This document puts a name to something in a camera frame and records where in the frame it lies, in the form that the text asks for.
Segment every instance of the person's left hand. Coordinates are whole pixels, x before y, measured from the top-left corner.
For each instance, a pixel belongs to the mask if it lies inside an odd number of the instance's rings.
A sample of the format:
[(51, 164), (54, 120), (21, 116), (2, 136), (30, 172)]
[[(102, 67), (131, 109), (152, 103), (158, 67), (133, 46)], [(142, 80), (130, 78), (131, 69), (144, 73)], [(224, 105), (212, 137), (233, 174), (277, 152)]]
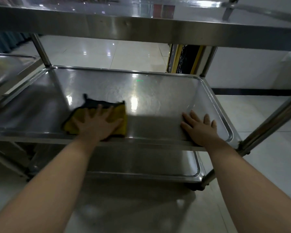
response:
[(106, 119), (111, 114), (113, 106), (105, 113), (101, 113), (101, 109), (102, 105), (98, 105), (94, 117), (90, 117), (88, 109), (85, 109), (84, 123), (74, 117), (72, 118), (79, 129), (79, 137), (89, 139), (89, 141), (101, 141), (110, 136), (123, 121), (123, 119), (117, 119), (112, 123), (108, 123)]

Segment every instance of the yellow and black cloth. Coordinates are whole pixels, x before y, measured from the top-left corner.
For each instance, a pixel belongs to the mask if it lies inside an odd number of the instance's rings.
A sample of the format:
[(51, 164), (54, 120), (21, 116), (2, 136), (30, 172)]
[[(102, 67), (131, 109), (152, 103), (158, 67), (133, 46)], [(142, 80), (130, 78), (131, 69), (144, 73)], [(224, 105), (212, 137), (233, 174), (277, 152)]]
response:
[(63, 122), (62, 129), (66, 131), (68, 134), (77, 135), (79, 133), (79, 129), (74, 124), (72, 117), (76, 118), (77, 120), (84, 122), (84, 115), (85, 115), (85, 108), (88, 108), (89, 115), (91, 117), (94, 116), (96, 113), (96, 109), (99, 104), (102, 105), (102, 112), (106, 112), (106, 110), (110, 106), (114, 106), (114, 109), (110, 116), (107, 118), (109, 123), (114, 122), (115, 120), (122, 118), (123, 122), (121, 125), (111, 134), (116, 136), (125, 136), (126, 134), (126, 125), (127, 125), (127, 115), (126, 115), (126, 108), (125, 108), (125, 101), (118, 102), (118, 103), (110, 103), (106, 101), (95, 101), (89, 99), (87, 94), (83, 94), (84, 104), (76, 109), (74, 109), (69, 117)]

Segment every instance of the wall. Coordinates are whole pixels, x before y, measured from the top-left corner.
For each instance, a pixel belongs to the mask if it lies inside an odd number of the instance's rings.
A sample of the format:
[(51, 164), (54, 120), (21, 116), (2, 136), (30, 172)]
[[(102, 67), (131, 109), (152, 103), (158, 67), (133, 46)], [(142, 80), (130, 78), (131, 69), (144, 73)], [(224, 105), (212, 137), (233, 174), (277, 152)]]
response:
[[(240, 0), (239, 3), (291, 13), (291, 0)], [(219, 47), (206, 78), (214, 88), (291, 89), (291, 57), (285, 57), (287, 54)]]

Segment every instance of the teal curtain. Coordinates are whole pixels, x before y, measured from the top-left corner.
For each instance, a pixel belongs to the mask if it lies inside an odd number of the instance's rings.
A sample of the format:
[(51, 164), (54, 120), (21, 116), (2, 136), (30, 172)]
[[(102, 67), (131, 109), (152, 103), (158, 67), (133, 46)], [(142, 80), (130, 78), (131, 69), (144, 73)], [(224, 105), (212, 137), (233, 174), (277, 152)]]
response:
[(0, 53), (11, 52), (29, 38), (27, 33), (0, 32)]

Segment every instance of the finger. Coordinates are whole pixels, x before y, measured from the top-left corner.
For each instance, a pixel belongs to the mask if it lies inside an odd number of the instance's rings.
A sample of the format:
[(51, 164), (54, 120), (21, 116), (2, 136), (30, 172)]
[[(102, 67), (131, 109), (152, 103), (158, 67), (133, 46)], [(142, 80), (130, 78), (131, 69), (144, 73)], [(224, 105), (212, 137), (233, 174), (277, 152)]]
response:
[(95, 114), (95, 117), (97, 117), (97, 116), (100, 116), (100, 115), (101, 115), (101, 109), (102, 109), (102, 105), (101, 105), (101, 104), (99, 104), (99, 105), (98, 105), (98, 107), (97, 107), (97, 109), (96, 109), (96, 114)]
[(197, 114), (196, 114), (193, 110), (190, 111), (190, 115), (191, 115), (191, 117), (192, 117), (196, 122), (199, 122), (199, 123), (202, 122), (202, 121), (200, 120), (200, 118), (197, 116)]
[(90, 115), (89, 115), (89, 110), (88, 108), (85, 108), (84, 110), (84, 122), (88, 121), (90, 119)]
[(119, 127), (121, 125), (121, 123), (123, 122), (124, 119), (117, 119), (116, 121), (114, 121), (112, 123), (112, 127), (113, 127), (113, 130), (115, 130), (117, 127)]
[(180, 126), (187, 132), (187, 133), (189, 133), (193, 128), (190, 126), (190, 125), (188, 125), (187, 123), (185, 123), (185, 122), (181, 122), (181, 124), (180, 124)]
[(182, 113), (182, 116), (191, 126), (195, 125), (196, 121), (193, 118), (191, 118), (190, 116), (188, 116), (186, 113)]
[(75, 117), (72, 117), (72, 121), (74, 122), (74, 124), (79, 128), (80, 125), (82, 124), (78, 119), (76, 119)]
[(206, 114), (204, 117), (204, 124), (206, 125), (210, 125), (210, 117), (209, 114)]
[(217, 122), (215, 120), (212, 121), (211, 127), (217, 131)]
[(113, 106), (110, 106), (109, 109), (102, 115), (103, 118), (108, 118), (110, 114), (112, 113)]

